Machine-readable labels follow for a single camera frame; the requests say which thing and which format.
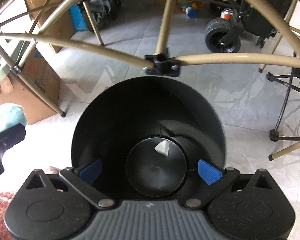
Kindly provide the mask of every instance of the black folding stand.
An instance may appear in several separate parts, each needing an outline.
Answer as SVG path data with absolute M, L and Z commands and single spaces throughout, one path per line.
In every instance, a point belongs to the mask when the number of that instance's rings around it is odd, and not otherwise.
M 286 97 L 284 98 L 283 106 L 282 106 L 277 124 L 276 124 L 274 129 L 270 130 L 270 133 L 269 133 L 269 138 L 270 138 L 271 141 L 274 141 L 274 142 L 276 142 L 276 141 L 300 141 L 300 137 L 280 136 L 279 131 L 278 131 L 278 128 L 280 126 L 284 111 L 285 111 L 287 103 L 288 103 L 288 99 L 289 99 L 291 89 L 293 89 L 293 90 L 300 93 L 300 88 L 292 85 L 292 81 L 293 81 L 294 77 L 300 79 L 300 69 L 299 68 L 292 68 L 290 75 L 274 76 L 270 72 L 268 72 L 267 75 L 266 75 L 267 80 L 269 80 L 271 82 L 273 82 L 273 81 L 278 82 L 279 84 L 282 84 L 282 85 L 287 87 Z M 289 82 L 284 82 L 284 81 L 280 80 L 282 78 L 289 78 Z

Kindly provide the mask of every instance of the blue box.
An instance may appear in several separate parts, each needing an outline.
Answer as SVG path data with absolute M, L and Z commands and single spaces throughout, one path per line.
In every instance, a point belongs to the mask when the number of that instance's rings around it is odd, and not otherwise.
M 72 24 L 74 27 L 74 31 L 87 31 L 87 26 L 83 20 L 81 10 L 78 6 L 72 5 L 69 8 L 70 11 L 70 17 L 72 20 Z

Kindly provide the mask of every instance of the cardboard box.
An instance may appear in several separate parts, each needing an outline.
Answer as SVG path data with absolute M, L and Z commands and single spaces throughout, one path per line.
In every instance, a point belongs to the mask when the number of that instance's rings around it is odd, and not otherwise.
M 25 0 L 26 6 L 28 9 L 34 9 L 40 6 L 43 6 L 46 0 Z M 51 0 L 50 3 L 61 2 L 63 0 Z M 39 19 L 38 26 L 41 27 L 42 24 L 48 19 L 51 13 L 55 8 L 50 8 L 47 10 Z M 30 15 L 32 19 L 37 16 L 38 12 L 35 12 Z M 53 38 L 62 38 L 69 39 L 74 34 L 74 27 L 71 21 L 69 10 L 67 10 L 58 20 L 55 22 L 50 29 L 46 32 L 47 36 Z M 61 47 L 54 46 L 50 44 L 50 47 L 55 53 L 58 53 L 61 50 Z
M 60 77 L 37 50 L 26 60 L 23 73 L 58 104 Z M 13 73 L 0 82 L 0 105 L 14 103 L 23 107 L 28 124 L 56 114 Z

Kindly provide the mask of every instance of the black fabric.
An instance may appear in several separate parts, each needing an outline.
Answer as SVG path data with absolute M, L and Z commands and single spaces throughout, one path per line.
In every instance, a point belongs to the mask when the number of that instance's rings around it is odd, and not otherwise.
M 292 0 L 267 0 L 281 15 L 287 14 Z M 243 18 L 242 24 L 245 30 L 262 38 L 269 38 L 274 30 L 273 26 L 254 8 L 245 1 L 242 3 L 242 11 L 247 11 L 248 16 Z
M 114 0 L 88 0 L 93 17 L 98 25 L 108 23 L 109 20 L 115 20 L 117 15 L 117 6 Z

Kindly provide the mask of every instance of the black plastic base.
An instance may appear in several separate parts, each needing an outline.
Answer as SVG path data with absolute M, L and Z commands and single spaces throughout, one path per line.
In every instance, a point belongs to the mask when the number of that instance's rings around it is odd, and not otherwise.
M 180 61 L 169 58 L 168 48 L 163 54 L 145 55 L 145 59 L 154 63 L 152 70 L 147 70 L 146 74 L 156 76 L 180 76 L 181 64 Z

